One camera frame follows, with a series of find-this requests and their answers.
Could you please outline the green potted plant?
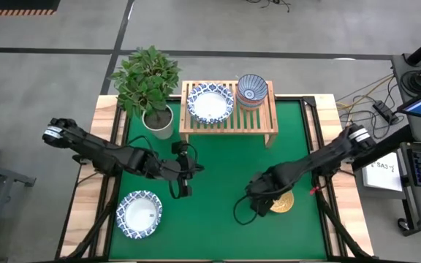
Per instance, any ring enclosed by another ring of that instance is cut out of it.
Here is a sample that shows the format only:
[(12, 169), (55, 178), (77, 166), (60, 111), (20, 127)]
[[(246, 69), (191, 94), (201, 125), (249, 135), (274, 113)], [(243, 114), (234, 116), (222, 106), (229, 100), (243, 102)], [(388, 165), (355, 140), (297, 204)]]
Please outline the green potted plant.
[(139, 47), (110, 76), (127, 116), (138, 118), (160, 140), (173, 134), (174, 113), (167, 99), (178, 87), (180, 71), (176, 60), (152, 45)]

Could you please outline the green table mat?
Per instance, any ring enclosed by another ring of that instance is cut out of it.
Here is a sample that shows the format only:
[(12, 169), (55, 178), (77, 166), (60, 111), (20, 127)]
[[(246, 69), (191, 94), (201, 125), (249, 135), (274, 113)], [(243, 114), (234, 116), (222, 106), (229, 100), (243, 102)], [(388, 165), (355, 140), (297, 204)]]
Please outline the green table mat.
[(204, 166), (190, 181), (190, 197), (173, 199), (166, 181), (123, 174), (119, 197), (151, 191), (162, 201), (163, 214), (157, 230), (142, 240), (115, 228), (110, 259), (324, 259), (310, 175), (295, 185), (295, 203), (286, 213), (257, 217), (245, 198), (255, 174), (308, 154), (298, 105), (277, 103), (276, 111), (279, 133), (270, 148), (261, 135), (190, 136), (190, 156)]

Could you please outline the yellow patterned small bowl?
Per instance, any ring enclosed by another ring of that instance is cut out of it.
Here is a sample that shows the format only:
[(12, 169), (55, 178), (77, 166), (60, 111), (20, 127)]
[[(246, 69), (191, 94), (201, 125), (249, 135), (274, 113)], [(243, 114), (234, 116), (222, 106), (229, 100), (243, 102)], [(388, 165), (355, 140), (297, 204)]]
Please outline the yellow patterned small bowl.
[(292, 191), (288, 191), (282, 194), (279, 199), (273, 201), (273, 205), (270, 210), (275, 213), (286, 213), (292, 208), (294, 203), (294, 194)]

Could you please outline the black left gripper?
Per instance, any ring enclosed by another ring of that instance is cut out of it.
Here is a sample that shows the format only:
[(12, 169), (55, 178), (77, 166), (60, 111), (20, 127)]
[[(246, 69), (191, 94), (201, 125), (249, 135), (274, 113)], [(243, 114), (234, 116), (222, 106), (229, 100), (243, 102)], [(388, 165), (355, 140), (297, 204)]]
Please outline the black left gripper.
[(204, 166), (197, 164), (188, 155), (179, 155), (176, 160), (167, 162), (166, 169), (178, 173), (183, 179), (191, 180), (196, 172), (203, 171)]

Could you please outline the slatted wooden shelf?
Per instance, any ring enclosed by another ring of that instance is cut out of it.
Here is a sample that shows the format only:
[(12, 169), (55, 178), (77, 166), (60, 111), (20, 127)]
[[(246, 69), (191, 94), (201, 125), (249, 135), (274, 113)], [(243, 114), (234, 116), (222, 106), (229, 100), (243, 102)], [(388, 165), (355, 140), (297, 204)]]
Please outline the slatted wooden shelf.
[(191, 89), (198, 83), (206, 83), (206, 80), (187, 80), (182, 82), (181, 110), (179, 117), (179, 135), (182, 140), (189, 141), (191, 135), (217, 134), (217, 135), (250, 135), (258, 134), (264, 137), (266, 148), (270, 148), (278, 134), (278, 121), (276, 113), (276, 96), (273, 83), (269, 80), (268, 95), (261, 107), (255, 111), (243, 110), (235, 101), (233, 112), (227, 120), (218, 124), (198, 123), (188, 112), (186, 102)]

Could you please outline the black orange striped floor mat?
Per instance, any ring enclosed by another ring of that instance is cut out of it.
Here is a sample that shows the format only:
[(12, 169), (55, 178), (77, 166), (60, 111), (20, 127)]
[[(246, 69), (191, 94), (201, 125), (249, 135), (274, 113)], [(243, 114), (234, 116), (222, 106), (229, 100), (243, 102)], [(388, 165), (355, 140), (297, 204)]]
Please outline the black orange striped floor mat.
[(0, 0), (0, 16), (53, 15), (61, 0)]

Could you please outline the light blue small bowl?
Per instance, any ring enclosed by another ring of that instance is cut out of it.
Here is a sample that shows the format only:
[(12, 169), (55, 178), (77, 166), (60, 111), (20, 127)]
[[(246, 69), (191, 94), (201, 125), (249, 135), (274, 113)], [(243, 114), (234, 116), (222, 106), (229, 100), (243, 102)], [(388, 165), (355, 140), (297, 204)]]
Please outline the light blue small bowl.
[(241, 109), (248, 110), (248, 111), (255, 111), (259, 109), (261, 105), (263, 104), (263, 101), (245, 102), (245, 101), (240, 100), (239, 98), (237, 98), (237, 101)]

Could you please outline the blue striped small bowl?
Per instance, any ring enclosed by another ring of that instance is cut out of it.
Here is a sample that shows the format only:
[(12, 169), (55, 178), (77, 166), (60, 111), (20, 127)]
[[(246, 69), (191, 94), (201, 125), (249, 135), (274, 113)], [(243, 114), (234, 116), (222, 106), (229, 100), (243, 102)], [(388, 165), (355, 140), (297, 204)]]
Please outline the blue striped small bowl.
[(259, 75), (247, 74), (238, 80), (238, 92), (251, 102), (261, 101), (268, 94), (268, 84)]

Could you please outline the black aluminium table frame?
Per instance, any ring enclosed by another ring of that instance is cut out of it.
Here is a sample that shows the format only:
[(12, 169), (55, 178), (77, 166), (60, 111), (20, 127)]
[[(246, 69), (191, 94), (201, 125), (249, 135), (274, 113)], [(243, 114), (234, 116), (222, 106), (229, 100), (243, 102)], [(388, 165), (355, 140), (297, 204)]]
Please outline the black aluminium table frame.
[[(277, 95), (277, 103), (294, 102), (300, 109), (307, 144), (310, 149), (318, 148), (339, 133), (341, 126), (335, 111), (335, 101), (331, 94)], [(101, 138), (124, 144), (130, 128), (130, 119), (120, 108), (115, 95), (101, 95), (97, 99), (91, 132)], [(69, 210), (56, 250), (55, 259), (63, 261), (72, 254), (90, 228), (100, 218), (108, 204), (119, 203), (121, 178), (101, 178), (90, 180), (93, 171), (90, 164), (81, 166)], [(358, 245), (367, 253), (372, 253), (372, 245), (365, 216), (360, 204), (357, 184), (351, 174), (352, 168), (345, 164), (342, 173), (323, 190), (324, 198), (348, 230)], [(113, 239), (114, 215), (110, 213), (92, 237), (82, 260), (107, 259)]]

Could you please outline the left gripper black side block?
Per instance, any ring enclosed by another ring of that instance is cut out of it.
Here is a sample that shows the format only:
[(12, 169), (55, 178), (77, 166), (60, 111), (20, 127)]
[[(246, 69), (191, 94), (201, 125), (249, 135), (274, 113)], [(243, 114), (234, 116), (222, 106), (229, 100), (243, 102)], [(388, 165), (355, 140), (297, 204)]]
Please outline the left gripper black side block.
[(192, 195), (192, 188), (188, 185), (187, 179), (178, 179), (179, 197), (190, 197)]

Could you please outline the black power strip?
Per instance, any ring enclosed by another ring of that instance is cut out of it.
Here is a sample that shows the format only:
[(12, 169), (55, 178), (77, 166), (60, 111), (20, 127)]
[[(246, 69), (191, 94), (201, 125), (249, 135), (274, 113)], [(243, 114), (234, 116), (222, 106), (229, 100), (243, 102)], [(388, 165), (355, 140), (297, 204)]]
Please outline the black power strip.
[(398, 122), (398, 116), (382, 100), (375, 101), (372, 107), (387, 123), (395, 124)]

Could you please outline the white paper sheet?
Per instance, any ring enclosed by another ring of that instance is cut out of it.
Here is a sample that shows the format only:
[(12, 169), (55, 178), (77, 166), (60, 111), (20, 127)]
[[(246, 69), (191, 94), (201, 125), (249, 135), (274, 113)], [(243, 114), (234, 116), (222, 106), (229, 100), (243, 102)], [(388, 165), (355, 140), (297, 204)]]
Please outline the white paper sheet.
[(362, 168), (363, 184), (371, 188), (402, 191), (398, 163), (375, 161)]

